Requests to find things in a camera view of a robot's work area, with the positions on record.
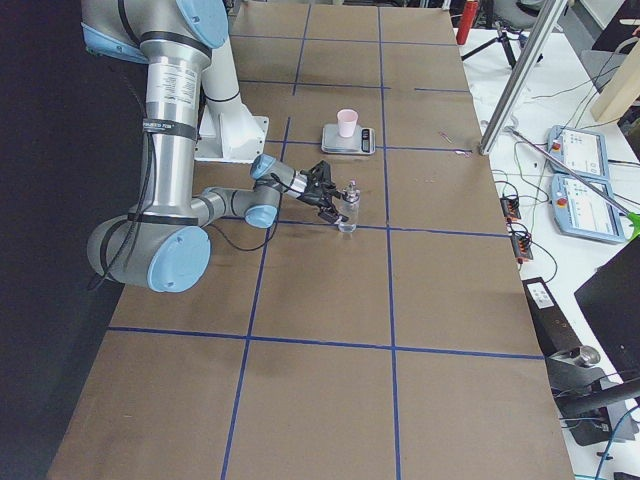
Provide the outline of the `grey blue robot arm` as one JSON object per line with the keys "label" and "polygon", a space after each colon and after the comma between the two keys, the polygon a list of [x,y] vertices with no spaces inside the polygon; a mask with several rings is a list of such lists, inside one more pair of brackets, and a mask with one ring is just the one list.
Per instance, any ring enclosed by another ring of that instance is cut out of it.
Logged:
{"label": "grey blue robot arm", "polygon": [[329,165],[298,171],[263,151],[268,121],[241,99],[221,1],[85,1],[87,49],[143,64],[140,193],[92,232],[91,287],[106,281],[177,293],[205,272],[207,227],[236,216],[267,229],[293,197],[331,223],[341,216]]}

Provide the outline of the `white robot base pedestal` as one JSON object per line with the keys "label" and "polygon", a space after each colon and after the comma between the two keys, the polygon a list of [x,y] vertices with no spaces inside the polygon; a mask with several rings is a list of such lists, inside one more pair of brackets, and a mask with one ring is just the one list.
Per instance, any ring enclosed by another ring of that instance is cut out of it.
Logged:
{"label": "white robot base pedestal", "polygon": [[211,52],[202,74],[206,107],[199,127],[195,159],[252,163],[264,151],[269,118],[253,115],[244,104],[230,39]]}

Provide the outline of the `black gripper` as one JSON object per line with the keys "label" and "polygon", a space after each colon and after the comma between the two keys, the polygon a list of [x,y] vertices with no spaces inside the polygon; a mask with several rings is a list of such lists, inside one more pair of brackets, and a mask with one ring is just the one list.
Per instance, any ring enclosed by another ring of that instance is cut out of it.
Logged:
{"label": "black gripper", "polygon": [[342,215],[335,207],[333,198],[343,199],[346,195],[345,189],[339,189],[336,186],[327,189],[311,188],[306,189],[298,196],[298,199],[308,205],[319,208],[318,216],[329,224],[339,224],[346,222],[348,217]]}

